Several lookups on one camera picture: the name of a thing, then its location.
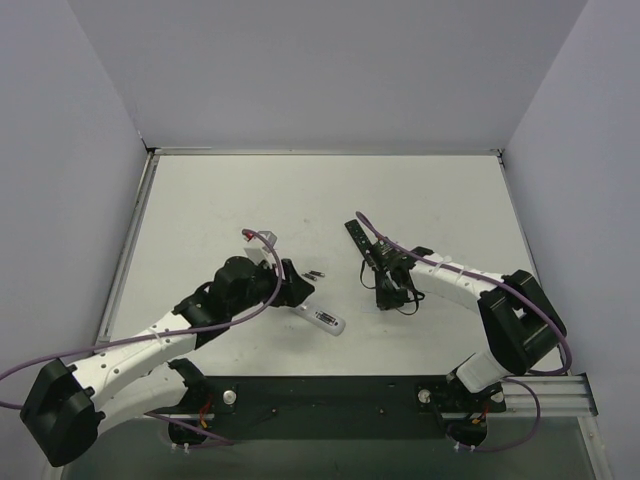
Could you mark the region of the white remote control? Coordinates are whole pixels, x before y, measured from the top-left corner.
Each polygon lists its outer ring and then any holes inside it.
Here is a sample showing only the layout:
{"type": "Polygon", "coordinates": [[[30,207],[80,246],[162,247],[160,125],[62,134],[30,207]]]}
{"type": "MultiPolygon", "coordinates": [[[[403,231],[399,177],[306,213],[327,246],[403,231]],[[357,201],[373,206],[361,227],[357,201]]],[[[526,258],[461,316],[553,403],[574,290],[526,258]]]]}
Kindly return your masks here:
{"type": "Polygon", "coordinates": [[[326,309],[313,303],[303,303],[294,307],[293,312],[312,325],[335,337],[341,335],[346,328],[344,319],[329,313],[326,309]]]}

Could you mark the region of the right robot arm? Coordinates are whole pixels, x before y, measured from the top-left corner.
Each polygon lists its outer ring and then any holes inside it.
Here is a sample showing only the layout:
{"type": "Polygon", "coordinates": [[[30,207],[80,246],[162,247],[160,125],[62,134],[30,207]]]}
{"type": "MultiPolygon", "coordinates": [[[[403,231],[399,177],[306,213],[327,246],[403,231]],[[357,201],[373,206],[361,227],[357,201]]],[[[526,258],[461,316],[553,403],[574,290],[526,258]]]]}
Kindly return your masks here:
{"type": "Polygon", "coordinates": [[[565,325],[527,271],[486,273],[424,247],[404,252],[381,240],[368,250],[370,265],[392,287],[433,294],[479,315],[488,347],[453,370],[454,380],[471,394],[531,372],[551,350],[566,345],[565,325]]]}

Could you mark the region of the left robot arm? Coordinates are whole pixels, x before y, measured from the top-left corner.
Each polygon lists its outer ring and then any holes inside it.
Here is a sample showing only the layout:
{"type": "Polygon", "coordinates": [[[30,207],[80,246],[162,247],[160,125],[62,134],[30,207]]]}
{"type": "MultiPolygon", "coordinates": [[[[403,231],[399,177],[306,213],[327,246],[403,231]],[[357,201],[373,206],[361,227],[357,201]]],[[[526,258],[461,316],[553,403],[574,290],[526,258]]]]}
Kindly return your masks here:
{"type": "Polygon", "coordinates": [[[49,464],[84,454],[112,415],[117,393],[161,364],[201,348],[255,306],[297,307],[315,291],[289,259],[280,264],[234,256],[147,330],[72,365],[54,358],[39,371],[20,419],[49,464]]]}

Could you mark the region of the black remote control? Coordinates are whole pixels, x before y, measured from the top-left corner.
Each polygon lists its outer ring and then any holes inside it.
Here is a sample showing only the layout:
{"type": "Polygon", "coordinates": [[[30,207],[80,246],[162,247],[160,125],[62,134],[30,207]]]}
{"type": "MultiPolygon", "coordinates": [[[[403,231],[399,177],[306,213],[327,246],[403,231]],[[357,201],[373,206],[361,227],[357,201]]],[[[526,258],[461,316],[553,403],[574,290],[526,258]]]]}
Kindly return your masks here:
{"type": "Polygon", "coordinates": [[[370,264],[374,264],[373,257],[371,256],[371,248],[373,246],[367,234],[364,232],[362,226],[357,219],[352,219],[344,223],[345,229],[351,239],[353,240],[356,248],[363,257],[363,260],[370,264]]]}

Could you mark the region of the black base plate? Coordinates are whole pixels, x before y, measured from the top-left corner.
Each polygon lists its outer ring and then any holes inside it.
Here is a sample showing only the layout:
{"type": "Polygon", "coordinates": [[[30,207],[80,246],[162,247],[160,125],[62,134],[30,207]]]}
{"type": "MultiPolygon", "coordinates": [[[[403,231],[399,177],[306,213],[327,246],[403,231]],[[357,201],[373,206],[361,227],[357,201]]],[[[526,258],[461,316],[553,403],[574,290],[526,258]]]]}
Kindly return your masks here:
{"type": "Polygon", "coordinates": [[[162,411],[234,441],[425,440],[488,408],[442,375],[209,376],[162,411]]]}

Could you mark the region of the aluminium frame rail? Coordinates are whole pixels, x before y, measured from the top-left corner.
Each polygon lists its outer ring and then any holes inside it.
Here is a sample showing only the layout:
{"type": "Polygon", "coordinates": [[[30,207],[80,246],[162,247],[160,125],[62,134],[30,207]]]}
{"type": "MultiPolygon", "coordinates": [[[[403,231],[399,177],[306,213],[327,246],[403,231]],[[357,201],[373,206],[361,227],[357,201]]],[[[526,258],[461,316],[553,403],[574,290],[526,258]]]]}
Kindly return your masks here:
{"type": "Polygon", "coordinates": [[[240,401],[255,400],[273,407],[289,398],[296,405],[323,402],[377,402],[396,394],[419,407],[434,406],[445,414],[515,411],[539,408],[549,416],[594,416],[597,413],[588,380],[583,376],[504,378],[480,393],[471,394],[443,376],[240,376],[202,374],[193,365],[178,370],[164,364],[135,379],[100,371],[92,380],[80,380],[82,393],[108,429],[148,411],[192,411],[210,403],[215,414],[238,410],[240,401]]]}

